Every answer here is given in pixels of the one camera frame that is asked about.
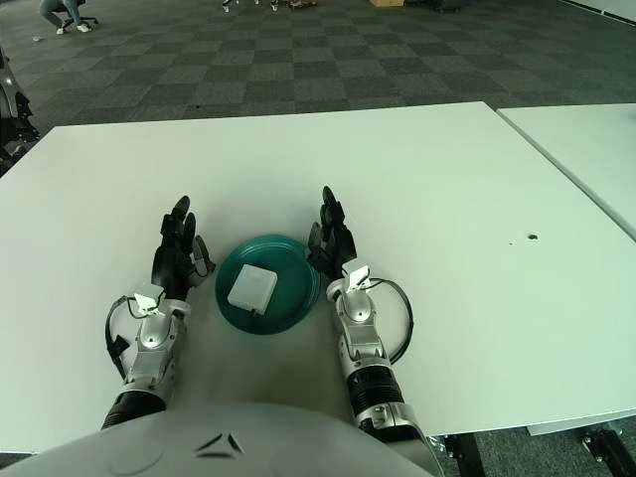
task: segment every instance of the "person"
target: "person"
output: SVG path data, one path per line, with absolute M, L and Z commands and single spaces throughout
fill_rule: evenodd
M 71 18 L 73 18 L 73 21 L 78 26 L 78 30 L 80 30 L 82 33 L 87 33 L 92 30 L 92 28 L 88 24 L 81 20 L 80 9 L 78 8 L 78 0 L 42 0 L 40 2 L 40 15 L 42 15 L 44 18 L 49 20 L 49 22 L 56 26 L 56 28 L 58 29 L 56 33 L 58 35 L 63 35 L 64 33 L 66 33 L 65 29 L 63 28 L 64 22 L 59 16 L 53 13 L 61 6 L 64 6 L 67 9 L 69 15 L 71 15 Z

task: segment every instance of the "person's leg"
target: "person's leg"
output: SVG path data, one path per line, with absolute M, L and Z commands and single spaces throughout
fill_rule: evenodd
M 80 9 L 78 8 L 78 0 L 62 0 L 62 4 L 69 11 L 69 15 L 73 18 L 73 21 L 76 22 L 76 26 L 79 26 L 83 23 L 80 17 Z
M 40 2 L 40 15 L 49 20 L 56 28 L 62 27 L 62 20 L 53 11 L 58 8 L 58 0 L 42 0 Z

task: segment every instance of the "logo on robot body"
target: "logo on robot body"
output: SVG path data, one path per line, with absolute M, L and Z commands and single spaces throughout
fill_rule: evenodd
M 242 447 L 231 432 L 228 432 L 227 436 L 220 433 L 197 448 L 195 452 L 197 452 L 197 457 L 205 459 L 236 459 L 239 454 L 244 454 Z

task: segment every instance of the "gray carpet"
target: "gray carpet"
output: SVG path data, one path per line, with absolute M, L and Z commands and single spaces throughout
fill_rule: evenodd
M 82 13 L 100 25 L 57 37 L 37 0 L 8 0 L 0 44 L 43 134 L 64 124 L 466 100 L 636 102 L 636 29 L 557 0 L 473 0 L 443 15 L 318 1 L 274 13 L 241 0 L 225 14 L 218 0 L 87 0 Z M 624 426 L 636 455 L 636 420 Z M 610 475 L 574 432 L 530 438 L 508 429 L 477 442 L 490 477 Z M 0 467 L 15 458 L 0 456 Z M 458 475 L 440 458 L 447 476 Z

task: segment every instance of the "white table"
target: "white table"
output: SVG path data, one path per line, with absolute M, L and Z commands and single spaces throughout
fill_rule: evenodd
M 0 181 L 0 450 L 99 428 L 119 385 L 105 312 L 149 279 L 181 194 L 222 262 L 261 234 L 305 240 L 325 184 L 374 276 L 411 299 L 396 373 L 426 433 L 636 409 L 636 246 L 484 103 L 86 125 L 54 129 Z M 189 298 L 176 406 L 261 399 L 347 418 L 327 303 L 251 336 L 213 286 Z M 375 294 L 395 343 L 403 309 Z
M 574 2 L 600 10 L 603 15 L 610 13 L 627 20 L 636 20 L 636 3 L 633 0 L 574 0 Z
M 636 239 L 636 104 L 499 113 Z

